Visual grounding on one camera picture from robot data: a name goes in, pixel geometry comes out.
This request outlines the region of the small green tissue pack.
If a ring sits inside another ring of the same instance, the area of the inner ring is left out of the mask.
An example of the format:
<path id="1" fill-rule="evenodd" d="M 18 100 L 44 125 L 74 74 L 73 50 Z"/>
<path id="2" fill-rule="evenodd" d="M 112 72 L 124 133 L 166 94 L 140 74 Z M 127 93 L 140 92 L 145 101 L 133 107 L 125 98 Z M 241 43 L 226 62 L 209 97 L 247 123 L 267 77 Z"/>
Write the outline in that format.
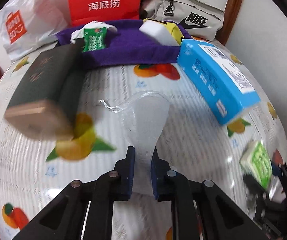
<path id="1" fill-rule="evenodd" d="M 246 174 L 252 175 L 265 190 L 270 185 L 272 165 L 263 141 L 252 141 L 239 163 Z"/>

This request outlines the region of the clear plastic bag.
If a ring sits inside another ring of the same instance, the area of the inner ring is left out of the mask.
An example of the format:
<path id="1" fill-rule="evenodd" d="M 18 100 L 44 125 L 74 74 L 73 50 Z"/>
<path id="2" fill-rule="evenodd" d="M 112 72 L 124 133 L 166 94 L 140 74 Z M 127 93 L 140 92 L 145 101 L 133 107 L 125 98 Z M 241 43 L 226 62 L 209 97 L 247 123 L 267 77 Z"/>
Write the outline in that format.
<path id="1" fill-rule="evenodd" d="M 100 103 L 118 115 L 127 140 L 135 148 L 133 191 L 151 196 L 151 160 L 168 118 L 170 100 L 150 90 L 135 93 L 117 106 L 103 99 Z"/>

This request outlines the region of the green snack packet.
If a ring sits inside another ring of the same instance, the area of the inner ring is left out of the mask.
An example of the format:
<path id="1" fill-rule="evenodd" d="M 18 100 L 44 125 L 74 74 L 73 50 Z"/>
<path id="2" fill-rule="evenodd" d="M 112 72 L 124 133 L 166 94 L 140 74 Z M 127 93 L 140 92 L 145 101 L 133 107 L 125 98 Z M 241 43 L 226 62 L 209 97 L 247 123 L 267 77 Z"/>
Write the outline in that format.
<path id="1" fill-rule="evenodd" d="M 105 48 L 106 27 L 84 29 L 84 48 L 83 52 L 101 50 Z"/>

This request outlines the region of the white sponge block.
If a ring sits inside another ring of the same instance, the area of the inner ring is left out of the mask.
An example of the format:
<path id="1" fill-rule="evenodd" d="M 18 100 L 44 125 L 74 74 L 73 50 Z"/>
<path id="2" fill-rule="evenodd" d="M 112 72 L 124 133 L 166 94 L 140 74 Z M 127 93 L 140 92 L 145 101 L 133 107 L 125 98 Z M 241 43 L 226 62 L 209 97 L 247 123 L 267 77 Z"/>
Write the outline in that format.
<path id="1" fill-rule="evenodd" d="M 139 31 L 144 33 L 144 35 L 148 36 L 154 42 L 158 43 L 162 46 L 179 46 L 178 42 L 171 35 L 171 33 L 167 30 L 164 24 L 146 20 L 139 27 Z"/>

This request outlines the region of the white glove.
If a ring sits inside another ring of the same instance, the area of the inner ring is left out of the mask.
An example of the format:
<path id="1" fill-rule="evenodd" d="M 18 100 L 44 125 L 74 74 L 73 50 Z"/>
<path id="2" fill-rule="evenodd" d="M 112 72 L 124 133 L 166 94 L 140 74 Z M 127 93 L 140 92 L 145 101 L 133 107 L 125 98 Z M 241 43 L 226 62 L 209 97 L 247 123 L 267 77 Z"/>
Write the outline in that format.
<path id="1" fill-rule="evenodd" d="M 84 29 L 96 29 L 96 28 L 106 28 L 109 31 L 112 31 L 113 33 L 117 33 L 117 28 L 113 25 L 107 24 L 105 22 L 99 22 L 99 21 L 92 21 L 84 25 L 79 30 L 74 31 L 71 34 L 70 42 L 74 44 L 76 42 L 76 39 L 83 38 L 84 37 Z"/>

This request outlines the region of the fruit pattern tablecloth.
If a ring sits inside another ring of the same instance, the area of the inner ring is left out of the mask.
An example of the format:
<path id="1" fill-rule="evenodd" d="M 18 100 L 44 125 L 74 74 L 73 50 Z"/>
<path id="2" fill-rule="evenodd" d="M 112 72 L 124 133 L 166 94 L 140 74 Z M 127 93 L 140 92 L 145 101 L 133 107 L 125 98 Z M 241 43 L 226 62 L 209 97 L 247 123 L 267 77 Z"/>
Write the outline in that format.
<path id="1" fill-rule="evenodd" d="M 71 181 L 92 181 L 110 171 L 135 147 L 135 174 L 129 202 L 115 204 L 113 239 L 164 239 L 171 226 L 171 205 L 154 199 L 150 176 L 152 151 L 188 179 L 214 181 L 249 217 L 255 200 L 239 163 L 247 146 L 261 142 L 287 161 L 287 140 L 275 108 L 246 66 L 239 70 L 260 97 L 235 125 L 220 125 L 184 71 L 176 77 L 139 77 L 134 66 L 91 70 L 84 79 L 78 111 L 94 121 L 100 146 L 85 158 L 48 160 L 54 141 L 28 139 L 3 117 L 28 71 L 11 63 L 0 81 L 0 239 L 19 229 L 2 216 L 10 203 L 32 219 Z"/>

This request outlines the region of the blue tissue pack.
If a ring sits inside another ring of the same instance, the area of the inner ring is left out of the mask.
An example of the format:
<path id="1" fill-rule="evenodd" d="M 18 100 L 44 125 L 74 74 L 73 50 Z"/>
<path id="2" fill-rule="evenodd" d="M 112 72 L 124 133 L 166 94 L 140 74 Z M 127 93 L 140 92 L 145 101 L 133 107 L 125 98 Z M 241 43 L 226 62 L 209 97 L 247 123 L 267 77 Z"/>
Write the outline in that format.
<path id="1" fill-rule="evenodd" d="M 233 122 L 261 101 L 246 76 L 211 43 L 183 39 L 177 63 L 222 126 Z"/>

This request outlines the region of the dark green box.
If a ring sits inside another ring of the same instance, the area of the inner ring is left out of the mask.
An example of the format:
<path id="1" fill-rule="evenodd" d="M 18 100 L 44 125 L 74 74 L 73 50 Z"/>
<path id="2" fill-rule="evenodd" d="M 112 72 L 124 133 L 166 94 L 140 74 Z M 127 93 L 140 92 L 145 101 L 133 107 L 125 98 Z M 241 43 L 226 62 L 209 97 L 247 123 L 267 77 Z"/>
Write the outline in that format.
<path id="1" fill-rule="evenodd" d="M 30 139 L 69 140 L 85 73 L 84 42 L 41 52 L 18 84 L 4 118 Z"/>

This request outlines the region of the grey Nike waist bag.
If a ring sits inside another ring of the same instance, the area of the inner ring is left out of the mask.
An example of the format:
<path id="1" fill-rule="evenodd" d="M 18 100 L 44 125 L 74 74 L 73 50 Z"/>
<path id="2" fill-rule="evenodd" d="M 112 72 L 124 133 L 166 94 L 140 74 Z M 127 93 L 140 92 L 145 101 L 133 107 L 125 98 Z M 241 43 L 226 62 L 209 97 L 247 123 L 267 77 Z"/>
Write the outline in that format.
<path id="1" fill-rule="evenodd" d="M 141 18 L 172 21 L 190 35 L 214 40 L 224 23 L 224 12 L 197 0 L 141 0 Z"/>

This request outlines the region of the red paper shopping bag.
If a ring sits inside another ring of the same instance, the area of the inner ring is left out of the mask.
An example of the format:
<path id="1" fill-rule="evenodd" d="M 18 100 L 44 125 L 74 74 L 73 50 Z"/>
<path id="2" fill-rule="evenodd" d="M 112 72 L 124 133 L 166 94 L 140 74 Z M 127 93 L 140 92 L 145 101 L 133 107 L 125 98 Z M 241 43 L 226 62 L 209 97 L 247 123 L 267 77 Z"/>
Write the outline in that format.
<path id="1" fill-rule="evenodd" d="M 91 21 L 136 20 L 140 0 L 68 0 L 71 25 Z"/>

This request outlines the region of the white plastic Miniso bag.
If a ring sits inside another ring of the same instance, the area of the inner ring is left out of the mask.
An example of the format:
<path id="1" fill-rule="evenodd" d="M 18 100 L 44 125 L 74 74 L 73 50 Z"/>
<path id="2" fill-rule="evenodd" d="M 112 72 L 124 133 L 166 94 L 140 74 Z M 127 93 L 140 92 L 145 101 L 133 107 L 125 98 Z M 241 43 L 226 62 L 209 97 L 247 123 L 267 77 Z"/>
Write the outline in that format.
<path id="1" fill-rule="evenodd" d="M 56 41 L 67 26 L 50 0 L 9 0 L 1 10 L 2 44 L 12 62 Z"/>

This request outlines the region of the brown wooden door frame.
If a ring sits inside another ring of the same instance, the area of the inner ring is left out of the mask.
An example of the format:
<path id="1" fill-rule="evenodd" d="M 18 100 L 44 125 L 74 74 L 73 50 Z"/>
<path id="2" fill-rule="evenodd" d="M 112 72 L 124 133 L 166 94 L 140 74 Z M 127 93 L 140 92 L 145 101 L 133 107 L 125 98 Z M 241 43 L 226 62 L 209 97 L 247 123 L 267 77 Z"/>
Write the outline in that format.
<path id="1" fill-rule="evenodd" d="M 237 19 L 243 0 L 227 0 L 224 22 L 222 28 L 217 31 L 216 39 L 223 45 L 226 45 L 235 21 Z"/>

